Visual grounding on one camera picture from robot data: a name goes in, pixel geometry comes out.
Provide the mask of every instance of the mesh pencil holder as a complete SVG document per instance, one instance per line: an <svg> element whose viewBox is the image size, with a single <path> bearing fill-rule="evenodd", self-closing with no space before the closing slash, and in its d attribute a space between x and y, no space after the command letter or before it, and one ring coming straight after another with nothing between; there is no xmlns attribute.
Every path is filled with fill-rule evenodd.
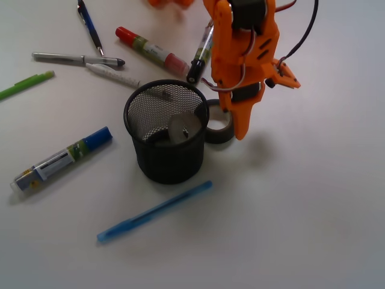
<svg viewBox="0 0 385 289"><path fill-rule="evenodd" d="M192 134L182 124L186 141L170 140L170 119L189 114L200 127ZM195 175L203 162L209 108L203 94L192 85L177 80L145 84L128 99L125 126L132 137L143 173L161 184L177 184Z"/></svg>

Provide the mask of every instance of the orange robotic arm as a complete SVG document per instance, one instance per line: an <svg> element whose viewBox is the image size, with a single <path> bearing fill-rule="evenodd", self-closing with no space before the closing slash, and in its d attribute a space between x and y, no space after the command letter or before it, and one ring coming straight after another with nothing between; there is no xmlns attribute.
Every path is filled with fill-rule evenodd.
<svg viewBox="0 0 385 289"><path fill-rule="evenodd" d="M296 1L276 7L275 0L203 0L214 21L211 75L217 86L205 79L202 82L219 93L222 109L232 113L238 140L245 137L253 105L261 101L266 84L272 88L276 84L301 86L283 60L295 53L309 35L319 0L315 0L312 20L301 41L286 57L274 58L279 40L275 12ZM158 5L162 0L149 2ZM193 0L174 2L189 6Z"/></svg>

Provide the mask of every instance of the green pen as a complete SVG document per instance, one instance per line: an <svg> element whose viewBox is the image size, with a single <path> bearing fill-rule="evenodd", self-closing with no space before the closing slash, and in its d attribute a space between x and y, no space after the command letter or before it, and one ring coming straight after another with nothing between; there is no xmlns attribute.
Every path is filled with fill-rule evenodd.
<svg viewBox="0 0 385 289"><path fill-rule="evenodd" d="M43 74L36 74L34 76L31 76L25 80L21 80L20 82L16 83L14 86L10 87L9 89L3 90L0 92L0 101L3 99L14 95L16 93L19 93L25 89L28 89L36 84L39 84L43 82L44 80L50 79L54 77L55 72L53 70L47 71Z"/></svg>

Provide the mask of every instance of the white table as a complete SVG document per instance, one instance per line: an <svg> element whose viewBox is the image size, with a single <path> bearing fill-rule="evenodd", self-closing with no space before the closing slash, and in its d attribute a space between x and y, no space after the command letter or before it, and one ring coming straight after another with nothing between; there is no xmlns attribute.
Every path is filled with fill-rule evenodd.
<svg viewBox="0 0 385 289"><path fill-rule="evenodd" d="M118 26L189 61L209 20L201 0L185 11L146 0L86 4L106 55L144 81L170 76L121 44ZM302 36L312 5L276 16L278 57ZM76 1L2 0L0 88L47 70L56 77L0 102L0 287L384 288L384 11L383 0L321 1L310 37L287 61L302 88L268 89L243 141L207 145L201 171L169 187L137 165L123 124L132 89L31 59L97 55ZM12 204L17 174L104 126L111 145ZM210 193L96 245L96 234L206 179Z"/></svg>

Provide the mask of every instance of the blue ballpoint pen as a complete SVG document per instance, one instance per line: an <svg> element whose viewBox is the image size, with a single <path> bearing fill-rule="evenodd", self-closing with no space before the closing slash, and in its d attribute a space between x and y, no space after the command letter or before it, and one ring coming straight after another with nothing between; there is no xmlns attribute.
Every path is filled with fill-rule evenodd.
<svg viewBox="0 0 385 289"><path fill-rule="evenodd" d="M109 228L108 230L104 231L103 233L100 233L97 235L97 240L100 243L106 243L113 238L118 237L119 235L124 234L125 232L128 232L136 227L139 227L149 221L151 221L155 216L163 213L166 209L169 209L184 200L189 199L190 197L193 197L205 190L208 190L212 187L212 182L207 181L204 182L202 185L199 185L198 187L192 188L176 197L173 197L170 200L165 201L164 203L144 212L139 215L137 215L134 218L125 220L121 223L119 223L116 226L113 226L112 228Z"/></svg>
<svg viewBox="0 0 385 289"><path fill-rule="evenodd" d="M94 44L95 44L97 50L104 57L102 44L100 42L99 36L97 35L95 27L91 21L91 17L87 11L87 8L85 7L83 0L78 0L78 13L79 13L80 17L82 17L85 26L87 27L88 31L90 32L92 41L94 41Z"/></svg>

